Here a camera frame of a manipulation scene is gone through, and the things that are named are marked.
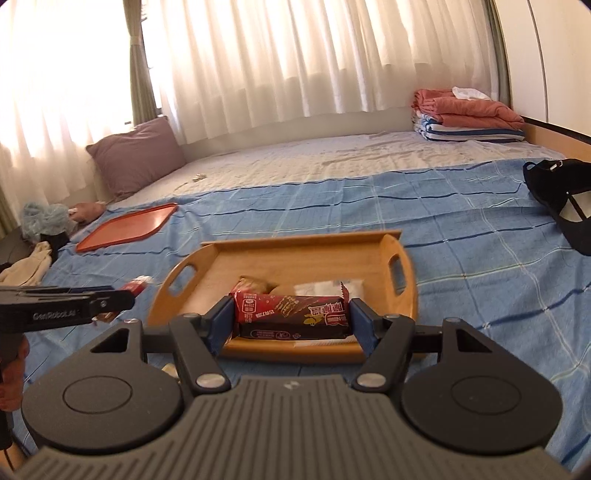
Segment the person's left hand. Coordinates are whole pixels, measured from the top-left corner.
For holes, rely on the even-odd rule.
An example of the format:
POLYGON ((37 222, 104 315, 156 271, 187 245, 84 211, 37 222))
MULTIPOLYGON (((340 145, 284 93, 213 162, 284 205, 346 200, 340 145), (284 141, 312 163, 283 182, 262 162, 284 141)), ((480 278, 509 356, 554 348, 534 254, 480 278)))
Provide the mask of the person's left hand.
POLYGON ((13 412, 20 408, 23 398, 25 361, 30 346, 24 337, 17 350, 17 357, 2 368, 0 389, 0 407, 4 412, 13 412))

